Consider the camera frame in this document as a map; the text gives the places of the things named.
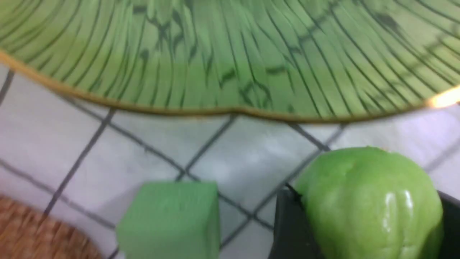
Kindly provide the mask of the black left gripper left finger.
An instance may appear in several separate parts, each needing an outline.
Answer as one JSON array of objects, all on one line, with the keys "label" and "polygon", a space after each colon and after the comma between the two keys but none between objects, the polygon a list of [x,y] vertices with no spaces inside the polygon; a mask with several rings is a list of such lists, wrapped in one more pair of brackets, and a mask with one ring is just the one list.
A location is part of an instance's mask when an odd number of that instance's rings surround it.
[{"label": "black left gripper left finger", "polygon": [[323,259],[299,194],[286,185],[276,197],[273,244],[269,259]]}]

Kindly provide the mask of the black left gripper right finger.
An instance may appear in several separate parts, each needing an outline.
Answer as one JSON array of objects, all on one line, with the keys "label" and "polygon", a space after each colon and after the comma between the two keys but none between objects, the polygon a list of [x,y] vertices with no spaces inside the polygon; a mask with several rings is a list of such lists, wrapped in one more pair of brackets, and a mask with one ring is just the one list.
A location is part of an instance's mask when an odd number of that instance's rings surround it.
[{"label": "black left gripper right finger", "polygon": [[460,258],[460,201],[438,191],[443,209],[444,238],[440,248],[439,259]]}]

